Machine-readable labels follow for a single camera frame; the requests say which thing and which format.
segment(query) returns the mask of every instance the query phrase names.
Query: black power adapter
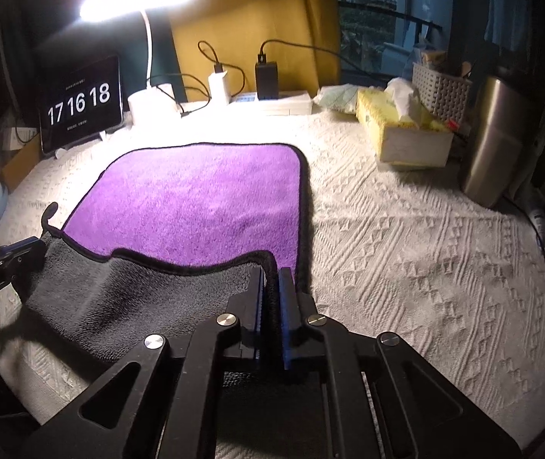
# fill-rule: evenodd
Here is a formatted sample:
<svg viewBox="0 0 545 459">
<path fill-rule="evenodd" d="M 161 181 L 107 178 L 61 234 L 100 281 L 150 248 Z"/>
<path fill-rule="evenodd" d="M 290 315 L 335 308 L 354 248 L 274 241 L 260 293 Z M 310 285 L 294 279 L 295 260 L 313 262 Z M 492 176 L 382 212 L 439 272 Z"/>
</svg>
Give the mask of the black power adapter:
<svg viewBox="0 0 545 459">
<path fill-rule="evenodd" d="M 258 54 L 255 64 L 255 89 L 258 100 L 279 99 L 279 71 L 276 62 L 266 62 L 266 54 Z"/>
</svg>

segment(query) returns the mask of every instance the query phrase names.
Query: purple towel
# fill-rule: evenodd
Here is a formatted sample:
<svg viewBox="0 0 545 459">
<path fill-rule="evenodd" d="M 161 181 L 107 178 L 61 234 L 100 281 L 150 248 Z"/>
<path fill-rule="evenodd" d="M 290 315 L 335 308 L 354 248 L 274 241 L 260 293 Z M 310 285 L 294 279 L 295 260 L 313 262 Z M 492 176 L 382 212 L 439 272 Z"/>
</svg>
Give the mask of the purple towel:
<svg viewBox="0 0 545 459">
<path fill-rule="evenodd" d="M 135 150 L 102 173 L 63 230 L 104 256 L 125 248 L 208 266 L 267 250 L 294 272 L 305 170 L 304 156 L 289 145 Z"/>
</svg>

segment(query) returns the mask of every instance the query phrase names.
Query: tissue pack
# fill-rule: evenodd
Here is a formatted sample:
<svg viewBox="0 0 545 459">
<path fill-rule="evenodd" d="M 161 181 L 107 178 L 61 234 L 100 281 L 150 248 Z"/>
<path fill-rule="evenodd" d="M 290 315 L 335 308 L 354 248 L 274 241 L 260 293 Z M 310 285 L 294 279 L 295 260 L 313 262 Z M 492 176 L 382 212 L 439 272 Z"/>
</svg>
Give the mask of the tissue pack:
<svg viewBox="0 0 545 459">
<path fill-rule="evenodd" d="M 415 168 L 444 167 L 453 133 L 421 105 L 420 122 L 403 117 L 385 91 L 359 90 L 356 116 L 381 162 Z"/>
</svg>

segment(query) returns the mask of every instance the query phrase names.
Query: desk lamp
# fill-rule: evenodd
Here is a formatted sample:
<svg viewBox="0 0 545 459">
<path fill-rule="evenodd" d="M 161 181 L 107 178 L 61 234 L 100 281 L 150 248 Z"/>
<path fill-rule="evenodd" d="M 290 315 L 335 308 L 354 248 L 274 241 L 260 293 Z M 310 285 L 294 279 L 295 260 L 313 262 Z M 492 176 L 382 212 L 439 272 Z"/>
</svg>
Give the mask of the desk lamp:
<svg viewBox="0 0 545 459">
<path fill-rule="evenodd" d="M 85 0 L 81 7 L 80 16 L 87 22 L 102 22 L 136 11 L 140 12 L 143 17 L 147 32 L 146 89 L 137 91 L 128 97 L 130 110 L 133 114 L 133 124 L 137 123 L 137 117 L 140 122 L 159 119 L 158 116 L 165 113 L 161 110 L 168 111 L 169 109 L 168 97 L 157 88 L 151 88 L 151 27 L 149 26 L 146 10 L 173 7 L 187 1 L 189 0 Z M 174 97 L 170 84 L 164 84 L 160 87 Z"/>
</svg>

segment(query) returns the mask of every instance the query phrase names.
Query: textured tablecloth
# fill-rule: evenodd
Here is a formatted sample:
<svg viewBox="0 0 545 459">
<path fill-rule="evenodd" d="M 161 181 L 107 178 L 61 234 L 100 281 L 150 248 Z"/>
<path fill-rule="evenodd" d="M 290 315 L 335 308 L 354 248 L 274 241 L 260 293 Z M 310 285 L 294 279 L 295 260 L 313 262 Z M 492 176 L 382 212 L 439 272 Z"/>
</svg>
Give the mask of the textured tablecloth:
<svg viewBox="0 0 545 459">
<path fill-rule="evenodd" d="M 121 154 L 203 141 L 283 142 L 302 150 L 310 166 L 311 292 L 319 311 L 360 334 L 399 333 L 521 447 L 544 428 L 545 265 L 533 231 L 522 218 L 470 202 L 457 188 L 455 165 L 423 173 L 379 170 L 365 131 L 349 117 L 229 118 L 205 109 L 173 127 L 118 131 L 39 163 L 10 196 L 0 245 L 38 236 L 41 213 L 54 200 L 60 208 L 50 223 L 61 227 Z M 0 327 L 19 310 L 12 288 L 4 289 Z M 5 333 L 0 372 L 45 422 L 87 383 L 63 354 L 31 338 Z M 289 422 L 304 409 L 307 419 L 319 413 L 291 389 L 283 392 L 256 399 L 265 409 L 248 413 L 234 438 L 226 434 L 218 457 L 318 457 L 304 452 L 311 449 L 299 426 L 282 441 L 249 445 L 250 433 L 266 433 L 257 412 Z M 239 405 L 244 395 L 235 397 L 232 405 Z"/>
</svg>

